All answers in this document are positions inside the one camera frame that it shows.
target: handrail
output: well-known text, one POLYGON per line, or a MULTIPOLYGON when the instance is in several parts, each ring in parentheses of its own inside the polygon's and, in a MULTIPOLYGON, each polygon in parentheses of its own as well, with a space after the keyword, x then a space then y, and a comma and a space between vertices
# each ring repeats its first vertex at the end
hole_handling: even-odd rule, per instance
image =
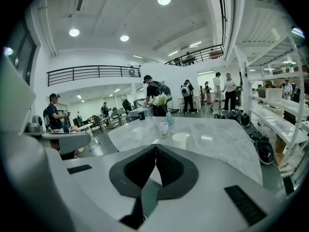
POLYGON ((176 57, 175 59, 166 62, 165 64, 187 66, 210 59, 219 58, 221 56, 223 56, 223 46, 222 44, 218 44, 182 55, 180 57, 176 57))
POLYGON ((140 69, 120 65, 84 65, 49 71, 47 72, 47 75, 47 85, 51 86, 87 78, 116 76, 140 77, 140 69))

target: balcony railing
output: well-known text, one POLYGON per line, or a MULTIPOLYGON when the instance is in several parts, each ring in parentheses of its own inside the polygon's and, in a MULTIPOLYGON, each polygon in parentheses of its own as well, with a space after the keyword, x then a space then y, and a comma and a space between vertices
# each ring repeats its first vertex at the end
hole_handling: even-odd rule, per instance
POLYGON ((223 47, 221 44, 210 46, 195 52, 177 57, 165 64, 187 66, 199 62, 204 62, 210 59, 215 59, 223 56, 223 47))
POLYGON ((140 69, 117 65, 85 65, 47 72, 48 86, 100 77, 140 77, 140 69))

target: gray floor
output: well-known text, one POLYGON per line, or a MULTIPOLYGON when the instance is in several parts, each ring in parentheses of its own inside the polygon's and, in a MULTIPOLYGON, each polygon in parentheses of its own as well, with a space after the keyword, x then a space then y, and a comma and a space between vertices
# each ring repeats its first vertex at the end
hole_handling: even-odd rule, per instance
MULTIPOLYGON (((227 115, 228 111, 218 110, 219 104, 215 103, 214 111, 210 110, 211 105, 202 105, 202 109, 199 113, 195 113, 191 115, 184 115, 183 113, 178 113, 178 111, 173 112, 172 116, 175 117, 196 117, 196 118, 213 118, 213 114, 224 114, 227 115)), ((246 128, 246 132, 248 134, 255 131, 255 127, 246 128)), ((93 133, 89 131, 91 135, 90 146, 86 146, 84 151, 79 154, 79 158, 83 157, 94 157, 94 156, 102 156, 106 154, 111 154, 116 151, 116 148, 109 140, 107 134, 103 134, 100 130, 95 130, 93 133)), ((283 180, 280 175, 279 169, 274 165, 261 165, 262 176, 263 176, 263 186, 270 191, 275 197, 277 197, 280 201, 286 199, 285 190, 283 186, 283 180)), ((148 180, 145 187, 142 190, 142 206, 143 211, 146 216, 149 216, 152 211, 156 207, 156 192, 162 188, 161 185, 157 184, 152 180, 148 180)))

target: ceiling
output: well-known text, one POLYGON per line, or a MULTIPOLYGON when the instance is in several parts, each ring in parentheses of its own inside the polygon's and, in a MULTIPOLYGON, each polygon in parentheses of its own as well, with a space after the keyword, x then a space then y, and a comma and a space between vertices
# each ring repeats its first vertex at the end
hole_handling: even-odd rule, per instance
MULTIPOLYGON (((135 84, 135 89, 142 88, 141 84, 135 84)), ((67 91, 59 93, 60 97, 71 104, 80 103, 83 101, 90 101, 99 98, 108 98, 109 95, 113 96, 127 95, 131 93, 131 84, 115 84, 115 85, 102 85, 95 87, 86 87, 80 88, 72 91, 67 91)))
POLYGON ((183 55, 188 49, 181 48, 198 41, 200 49, 213 45, 206 0, 171 0, 165 6, 157 0, 83 0, 77 11, 78 1, 47 0, 49 40, 56 51, 108 48, 169 60, 169 53, 179 50, 183 55), (69 36, 72 28, 80 35, 69 36), (120 41, 124 34, 129 41, 120 41))

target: white shelving unit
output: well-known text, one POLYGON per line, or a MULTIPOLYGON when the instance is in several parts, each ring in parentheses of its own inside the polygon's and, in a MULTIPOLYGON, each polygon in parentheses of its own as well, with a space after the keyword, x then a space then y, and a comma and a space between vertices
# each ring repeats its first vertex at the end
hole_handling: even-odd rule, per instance
MULTIPOLYGON (((309 142, 307 133, 300 130, 302 118, 309 116, 309 108, 304 106, 304 78, 308 78, 309 74, 307 72, 303 72, 303 64, 301 61, 302 55, 297 48, 304 47, 303 44, 298 40, 295 43, 295 40, 291 34, 292 25, 290 22, 285 20, 284 25, 286 27, 286 36, 278 39, 274 44, 272 44, 272 46, 255 57, 252 61, 247 60, 246 55, 238 46, 235 46, 234 49, 239 60, 244 90, 248 90, 248 92, 244 92, 244 111, 248 112, 250 116, 255 114, 264 125, 268 126, 285 141, 286 149, 284 151, 284 157, 279 163, 279 168, 282 176, 289 176, 293 175, 294 171, 297 170, 302 158, 305 155, 304 148, 309 142), (293 61, 297 63, 299 71, 293 72, 293 69, 291 69, 288 73, 272 75, 271 65, 275 62, 282 62, 283 60, 286 60, 288 54, 293 56, 293 61), (247 71, 247 68, 250 66, 259 66, 261 68, 261 77, 249 79, 247 74, 249 71, 247 71), (269 69, 269 76, 264 76, 263 68, 269 69), (290 78, 299 78, 299 88, 301 91, 299 103, 284 99, 281 101, 269 101, 265 98, 258 97, 258 95, 252 94, 252 83, 255 81, 290 78), (253 108, 252 101, 254 100, 263 101, 263 107, 253 108), (297 123, 293 125, 281 116, 264 108, 265 102, 296 116, 297 123)), ((303 59, 303 63, 309 68, 305 59, 303 59)))

